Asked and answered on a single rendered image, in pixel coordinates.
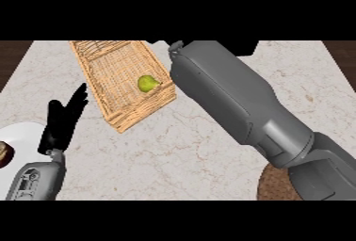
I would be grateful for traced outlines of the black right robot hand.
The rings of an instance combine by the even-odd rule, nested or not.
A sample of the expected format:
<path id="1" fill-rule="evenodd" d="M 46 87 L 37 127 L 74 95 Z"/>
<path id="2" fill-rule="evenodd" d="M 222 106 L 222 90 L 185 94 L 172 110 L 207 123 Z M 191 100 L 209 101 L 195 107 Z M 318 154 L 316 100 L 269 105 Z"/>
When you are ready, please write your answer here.
<path id="1" fill-rule="evenodd" d="M 158 39 L 150 39 L 147 40 L 148 43 L 155 44 Z M 173 43 L 176 43 L 179 40 L 163 40 L 170 46 Z M 184 42 L 184 47 L 194 42 L 192 40 L 182 40 Z M 259 44 L 259 40 L 216 40 L 223 47 L 228 49 L 228 51 L 235 55 L 235 56 L 251 56 Z"/>

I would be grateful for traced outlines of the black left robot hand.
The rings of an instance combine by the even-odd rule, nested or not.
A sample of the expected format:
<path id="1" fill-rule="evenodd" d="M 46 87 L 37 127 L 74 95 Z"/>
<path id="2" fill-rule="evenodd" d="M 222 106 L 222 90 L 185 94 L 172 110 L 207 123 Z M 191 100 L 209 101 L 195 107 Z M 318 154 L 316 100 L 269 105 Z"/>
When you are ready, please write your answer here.
<path id="1" fill-rule="evenodd" d="M 48 124 L 37 147 L 39 153 L 48 155 L 54 149 L 67 150 L 87 103 L 86 84 L 80 85 L 67 105 L 62 105 L 59 100 L 49 102 Z"/>

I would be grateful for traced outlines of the brown bread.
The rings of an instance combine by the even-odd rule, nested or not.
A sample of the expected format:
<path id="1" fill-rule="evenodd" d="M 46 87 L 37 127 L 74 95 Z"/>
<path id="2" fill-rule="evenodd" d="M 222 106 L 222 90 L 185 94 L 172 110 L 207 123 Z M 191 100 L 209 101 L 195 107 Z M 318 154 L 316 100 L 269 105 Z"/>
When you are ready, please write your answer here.
<path id="1" fill-rule="evenodd" d="M 11 163 L 14 154 L 14 147 L 5 141 L 0 141 L 0 168 Z"/>

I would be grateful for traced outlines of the wicker basket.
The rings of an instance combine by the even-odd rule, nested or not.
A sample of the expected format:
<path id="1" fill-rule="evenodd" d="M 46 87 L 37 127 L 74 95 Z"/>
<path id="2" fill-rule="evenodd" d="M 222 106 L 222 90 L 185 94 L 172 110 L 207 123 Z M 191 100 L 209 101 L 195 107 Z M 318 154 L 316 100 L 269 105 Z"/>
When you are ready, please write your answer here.
<path id="1" fill-rule="evenodd" d="M 111 127 L 124 133 L 176 98 L 169 71 L 144 40 L 71 40 L 87 85 Z M 138 79 L 160 85 L 142 92 Z"/>

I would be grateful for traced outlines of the green pear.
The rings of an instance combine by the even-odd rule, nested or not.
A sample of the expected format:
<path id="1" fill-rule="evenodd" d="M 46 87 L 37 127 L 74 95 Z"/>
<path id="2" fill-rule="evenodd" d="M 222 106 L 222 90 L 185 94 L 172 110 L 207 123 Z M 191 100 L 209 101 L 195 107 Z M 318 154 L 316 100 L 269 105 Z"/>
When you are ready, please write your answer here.
<path id="1" fill-rule="evenodd" d="M 154 79 L 151 75 L 142 75 L 138 79 L 138 87 L 142 92 L 150 92 L 157 86 L 160 82 Z"/>

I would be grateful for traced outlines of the brown woven placemat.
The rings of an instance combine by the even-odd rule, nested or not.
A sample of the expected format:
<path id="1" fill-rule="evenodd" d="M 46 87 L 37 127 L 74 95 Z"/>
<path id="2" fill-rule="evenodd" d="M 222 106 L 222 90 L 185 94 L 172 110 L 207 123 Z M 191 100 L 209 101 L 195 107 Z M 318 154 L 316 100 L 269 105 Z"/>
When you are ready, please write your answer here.
<path id="1" fill-rule="evenodd" d="M 302 197 L 293 187 L 287 169 L 278 169 L 269 164 L 262 172 L 257 186 L 260 201 L 300 201 Z"/>

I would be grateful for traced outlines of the white plate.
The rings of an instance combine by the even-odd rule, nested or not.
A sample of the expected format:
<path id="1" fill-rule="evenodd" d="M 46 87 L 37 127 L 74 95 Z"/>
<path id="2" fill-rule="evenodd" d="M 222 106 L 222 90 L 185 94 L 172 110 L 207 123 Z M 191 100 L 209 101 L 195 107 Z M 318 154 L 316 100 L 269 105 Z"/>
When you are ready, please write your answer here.
<path id="1" fill-rule="evenodd" d="M 45 126 L 37 122 L 20 122 L 0 128 L 0 141 L 14 148 L 11 163 L 0 168 L 0 201 L 8 197 L 12 180 L 21 168 L 33 162 L 46 162 L 51 158 L 37 152 Z"/>

